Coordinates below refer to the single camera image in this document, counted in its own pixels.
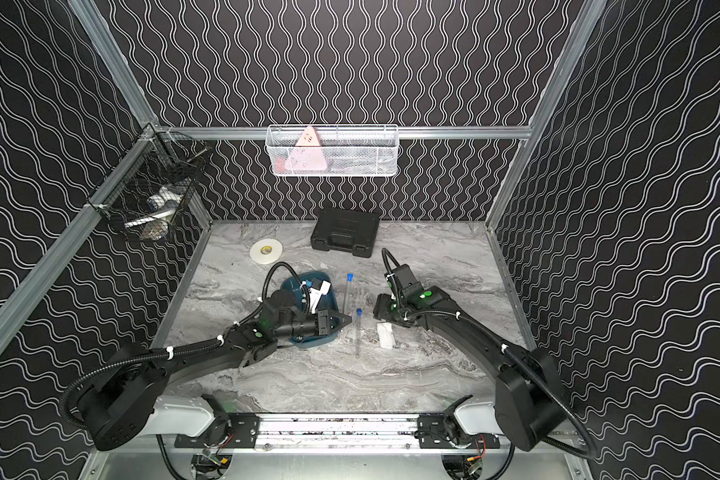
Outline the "white wipe cloth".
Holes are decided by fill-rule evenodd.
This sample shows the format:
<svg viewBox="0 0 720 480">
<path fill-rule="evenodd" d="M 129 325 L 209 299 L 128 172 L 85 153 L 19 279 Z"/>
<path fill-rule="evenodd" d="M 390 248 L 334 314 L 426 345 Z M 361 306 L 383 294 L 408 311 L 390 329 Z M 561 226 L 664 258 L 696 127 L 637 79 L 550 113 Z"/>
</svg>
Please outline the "white wipe cloth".
<svg viewBox="0 0 720 480">
<path fill-rule="evenodd" d="M 393 326 L 390 323 L 378 323 L 377 335 L 380 348 L 385 350 L 392 350 L 395 348 L 396 340 L 394 337 Z"/>
</svg>

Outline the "clear test tube blue cap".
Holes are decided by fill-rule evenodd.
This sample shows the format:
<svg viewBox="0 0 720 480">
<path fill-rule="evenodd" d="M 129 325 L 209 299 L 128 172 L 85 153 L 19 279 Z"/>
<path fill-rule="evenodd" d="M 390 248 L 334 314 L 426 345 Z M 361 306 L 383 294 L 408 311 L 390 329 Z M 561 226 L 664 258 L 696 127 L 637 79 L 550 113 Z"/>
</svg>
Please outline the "clear test tube blue cap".
<svg viewBox="0 0 720 480">
<path fill-rule="evenodd" d="M 346 285 L 345 285 L 344 298 L 343 298 L 343 304 L 342 304 L 342 312 L 349 316 L 351 316 L 350 303 L 351 303 L 353 285 L 354 285 L 354 274 L 348 273 L 347 278 L 346 278 Z"/>
<path fill-rule="evenodd" d="M 363 318 L 363 310 L 362 308 L 357 308 L 355 311 L 355 358 L 359 359 L 361 356 L 361 348 L 362 348 L 362 318 Z"/>
</svg>

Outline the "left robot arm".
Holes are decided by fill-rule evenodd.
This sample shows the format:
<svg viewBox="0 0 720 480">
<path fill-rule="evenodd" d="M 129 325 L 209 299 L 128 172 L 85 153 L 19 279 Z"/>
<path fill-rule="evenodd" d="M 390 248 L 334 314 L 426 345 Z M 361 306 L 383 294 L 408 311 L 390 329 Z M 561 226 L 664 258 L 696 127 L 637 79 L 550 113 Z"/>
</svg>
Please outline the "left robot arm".
<svg viewBox="0 0 720 480">
<path fill-rule="evenodd" d="M 311 287 L 286 262 L 267 273 L 259 306 L 221 335 L 178 347 L 123 348 L 108 363 L 73 381 L 60 399 L 62 418 L 86 430 L 101 451 L 146 431 L 158 397 L 172 385 L 253 364 L 279 339 L 328 337 L 351 324 L 336 310 L 313 307 Z"/>
</svg>

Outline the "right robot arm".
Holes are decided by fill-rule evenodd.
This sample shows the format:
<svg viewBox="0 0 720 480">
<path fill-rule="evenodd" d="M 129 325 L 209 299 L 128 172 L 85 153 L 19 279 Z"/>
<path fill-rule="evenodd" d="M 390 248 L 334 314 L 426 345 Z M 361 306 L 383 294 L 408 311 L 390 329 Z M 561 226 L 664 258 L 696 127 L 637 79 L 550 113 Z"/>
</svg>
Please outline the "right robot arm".
<svg viewBox="0 0 720 480">
<path fill-rule="evenodd" d="M 546 443 L 579 458 L 595 458 L 596 442 L 570 406 L 548 354 L 501 337 L 440 287 L 424 287 L 388 249 L 381 250 L 381 258 L 391 292 L 377 297 L 375 319 L 441 336 L 490 375 L 496 426 L 515 447 L 530 451 Z"/>
</svg>

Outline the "teal plastic tray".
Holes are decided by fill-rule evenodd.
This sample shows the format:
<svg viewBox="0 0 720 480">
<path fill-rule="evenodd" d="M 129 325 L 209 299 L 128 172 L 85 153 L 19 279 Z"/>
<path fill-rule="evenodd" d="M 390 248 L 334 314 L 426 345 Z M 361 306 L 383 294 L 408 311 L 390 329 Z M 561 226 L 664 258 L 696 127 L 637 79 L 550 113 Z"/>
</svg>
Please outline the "teal plastic tray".
<svg viewBox="0 0 720 480">
<path fill-rule="evenodd" d="M 336 294 L 332 286 L 333 280 L 324 271 L 309 271 L 301 273 L 300 278 L 308 288 L 316 287 L 317 289 L 320 289 L 324 282 L 328 282 L 330 287 L 317 302 L 315 313 L 308 311 L 305 327 L 298 327 L 296 333 L 289 338 L 289 342 L 301 349 L 317 347 L 332 342 L 338 336 L 338 320 L 336 318 L 329 318 L 329 329 L 326 330 L 324 334 L 321 334 L 317 311 L 338 310 Z"/>
</svg>

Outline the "white tape roll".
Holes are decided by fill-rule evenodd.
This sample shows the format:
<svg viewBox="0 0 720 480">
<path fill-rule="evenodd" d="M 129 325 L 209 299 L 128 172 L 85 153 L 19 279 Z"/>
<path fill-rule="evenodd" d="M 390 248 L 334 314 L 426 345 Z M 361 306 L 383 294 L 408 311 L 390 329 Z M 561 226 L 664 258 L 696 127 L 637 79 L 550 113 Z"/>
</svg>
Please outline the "white tape roll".
<svg viewBox="0 0 720 480">
<path fill-rule="evenodd" d="M 258 265 L 276 263 L 284 251 L 282 243 L 274 238 L 262 239 L 254 243 L 249 250 L 251 260 Z"/>
</svg>

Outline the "black plastic tool case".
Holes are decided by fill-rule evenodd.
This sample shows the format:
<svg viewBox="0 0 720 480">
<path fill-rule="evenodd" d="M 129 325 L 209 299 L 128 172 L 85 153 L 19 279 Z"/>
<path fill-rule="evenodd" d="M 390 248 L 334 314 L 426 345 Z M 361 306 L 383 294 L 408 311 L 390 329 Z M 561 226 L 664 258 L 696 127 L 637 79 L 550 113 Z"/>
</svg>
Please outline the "black plastic tool case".
<svg viewBox="0 0 720 480">
<path fill-rule="evenodd" d="M 340 251 L 370 258 L 380 220 L 378 213 L 325 208 L 317 216 L 310 237 L 311 247 L 319 251 Z"/>
</svg>

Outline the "pink triangular card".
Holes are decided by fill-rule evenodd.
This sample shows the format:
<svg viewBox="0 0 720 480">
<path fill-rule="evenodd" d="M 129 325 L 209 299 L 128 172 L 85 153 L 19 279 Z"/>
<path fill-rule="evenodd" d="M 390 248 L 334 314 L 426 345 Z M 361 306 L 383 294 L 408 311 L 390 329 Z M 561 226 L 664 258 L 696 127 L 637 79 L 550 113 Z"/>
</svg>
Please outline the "pink triangular card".
<svg viewBox="0 0 720 480">
<path fill-rule="evenodd" d="M 314 126 L 308 125 L 304 128 L 295 146 L 290 150 L 284 168 L 291 174 L 314 174 L 328 169 L 328 161 Z"/>
</svg>

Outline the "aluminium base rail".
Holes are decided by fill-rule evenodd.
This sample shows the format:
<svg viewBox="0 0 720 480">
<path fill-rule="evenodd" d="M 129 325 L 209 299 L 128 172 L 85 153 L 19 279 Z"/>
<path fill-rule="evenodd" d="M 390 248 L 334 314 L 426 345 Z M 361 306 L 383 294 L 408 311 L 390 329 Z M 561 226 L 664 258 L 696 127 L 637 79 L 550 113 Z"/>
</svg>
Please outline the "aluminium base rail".
<svg viewBox="0 0 720 480">
<path fill-rule="evenodd" d="M 493 406 L 472 404 L 445 413 L 255 414 L 221 413 L 178 405 L 158 407 L 137 429 L 128 423 L 96 443 L 115 450 L 140 437 L 161 435 L 177 448 L 251 450 L 255 453 L 333 450 L 369 453 L 468 453 L 496 449 L 509 434 L 493 418 Z"/>
</svg>

